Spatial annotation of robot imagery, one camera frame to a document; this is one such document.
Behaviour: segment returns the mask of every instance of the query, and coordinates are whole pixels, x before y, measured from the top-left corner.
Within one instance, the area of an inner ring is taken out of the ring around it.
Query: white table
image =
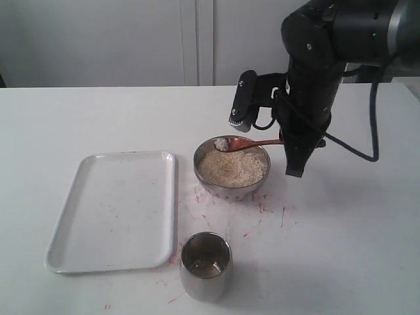
[[[271,146],[272,172],[258,196],[228,204],[198,186],[192,155],[210,137],[237,133],[227,124],[234,93],[0,90],[0,313],[420,314],[419,101],[403,85],[381,86],[378,163],[327,142],[297,179],[284,175],[283,148]],[[369,85],[342,85],[330,128],[366,152],[368,94]],[[214,230],[232,245],[236,278],[225,300],[183,294],[176,255],[155,270],[48,272],[45,250],[78,163],[98,152],[160,149],[179,161],[179,242]]]

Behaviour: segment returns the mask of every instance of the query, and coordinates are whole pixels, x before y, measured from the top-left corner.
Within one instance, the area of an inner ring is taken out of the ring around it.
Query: white wall
[[[0,0],[10,87],[232,85],[287,69],[282,20],[306,0]]]

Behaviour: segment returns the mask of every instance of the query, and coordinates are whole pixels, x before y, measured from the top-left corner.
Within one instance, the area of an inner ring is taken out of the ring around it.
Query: cup rim
[[[233,190],[239,190],[239,189],[244,189],[244,188],[248,188],[248,187],[252,187],[254,185],[258,185],[261,182],[264,182],[269,174],[270,174],[270,169],[271,169],[271,159],[270,159],[270,154],[268,154],[267,150],[265,150],[265,148],[263,146],[256,146],[256,148],[259,148],[260,150],[262,150],[263,154],[266,156],[267,158],[267,170],[265,172],[265,174],[262,176],[262,179],[260,179],[258,182],[254,182],[253,184],[250,184],[248,186],[243,186],[243,187],[226,187],[226,186],[221,186],[218,184],[215,184],[213,182],[211,182],[210,180],[206,179],[199,171],[198,171],[198,164],[197,164],[197,154],[198,154],[198,150],[204,145],[207,144],[208,142],[211,141],[215,141],[218,138],[229,138],[229,137],[236,137],[236,138],[241,138],[244,140],[252,140],[250,138],[245,138],[244,136],[236,136],[236,135],[222,135],[222,136],[215,136],[214,138],[210,138],[204,142],[202,142],[197,148],[196,151],[194,152],[194,157],[193,157],[193,164],[194,164],[194,172],[198,178],[198,180],[200,182],[205,182],[207,184],[211,184],[213,186],[216,187],[220,187],[220,188],[227,188],[227,189],[233,189]]]
[[[182,259],[182,254],[184,253],[184,250],[185,250],[185,248],[186,248],[186,245],[192,240],[192,239],[194,239],[195,237],[197,237],[197,236],[200,236],[200,235],[203,235],[203,234],[207,234],[207,235],[214,235],[214,236],[217,236],[218,238],[220,238],[223,242],[224,242],[224,244],[227,246],[227,248],[229,249],[229,261],[228,261],[228,264],[226,265],[226,267],[223,269],[223,271],[222,272],[220,272],[219,274],[217,274],[217,275],[215,275],[215,276],[211,276],[211,277],[208,277],[208,278],[202,278],[202,277],[199,277],[199,276],[197,276],[197,275],[195,275],[195,274],[193,274],[187,267],[186,267],[186,265],[184,264],[184,260]],[[189,274],[191,274],[191,275],[193,275],[193,277],[195,277],[195,278],[197,278],[197,279],[202,279],[202,280],[209,280],[209,279],[214,279],[214,278],[217,278],[217,277],[219,277],[219,276],[221,276],[222,274],[224,274],[224,272],[226,271],[226,270],[228,270],[228,268],[230,267],[230,265],[232,264],[232,261],[233,261],[233,257],[232,257],[232,248],[230,247],[230,245],[229,245],[229,243],[228,243],[228,241],[226,240],[226,238],[224,238],[223,236],[221,236],[220,234],[217,234],[217,233],[214,233],[214,232],[206,232],[206,231],[203,231],[203,232],[198,232],[198,233],[195,233],[195,234],[193,234],[193,235],[191,235],[186,241],[185,241],[185,243],[184,243],[184,245],[182,246],[182,249],[181,249],[181,254],[180,254],[180,263],[181,263],[181,266],[183,266],[184,268],[185,268],[185,270],[186,271],[188,271],[188,273]]]

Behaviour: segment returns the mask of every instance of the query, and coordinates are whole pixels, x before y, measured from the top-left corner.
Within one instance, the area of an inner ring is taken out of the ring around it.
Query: stainless steel bowl
[[[237,138],[249,140],[247,138],[243,138],[242,136],[228,135],[228,136],[218,136],[218,137],[205,141],[198,147],[198,149],[194,153],[194,172],[198,178],[199,183],[210,194],[218,198],[225,199],[225,200],[239,201],[239,200],[242,200],[247,195],[252,194],[253,192],[256,192],[264,184],[270,172],[270,156],[268,155],[267,151],[262,146],[257,146],[255,148],[244,150],[246,153],[252,153],[255,156],[255,158],[257,158],[260,161],[262,165],[262,170],[264,172],[264,175],[262,179],[256,182],[255,184],[252,184],[246,187],[240,187],[240,188],[223,187],[223,186],[213,184],[212,182],[208,181],[206,178],[204,178],[200,174],[200,172],[198,171],[198,165],[200,164],[200,162],[202,161],[202,159],[207,153],[209,153],[210,151],[216,150],[214,147],[214,143],[217,138],[229,138],[229,137],[237,137]]]

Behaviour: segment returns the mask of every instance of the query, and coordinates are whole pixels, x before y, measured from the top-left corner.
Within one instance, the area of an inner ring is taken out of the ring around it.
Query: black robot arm
[[[311,0],[282,24],[282,38],[290,55],[285,74],[240,79],[230,115],[231,124],[248,131],[261,106],[272,108],[280,124],[287,160],[286,174],[302,177],[305,165],[320,146],[331,122],[331,107],[348,62],[383,65],[398,51],[420,38],[417,0]],[[412,68],[420,51],[410,50],[394,64]],[[276,97],[272,91],[277,89]],[[376,125],[375,113],[371,123]],[[377,161],[374,154],[365,157]]]

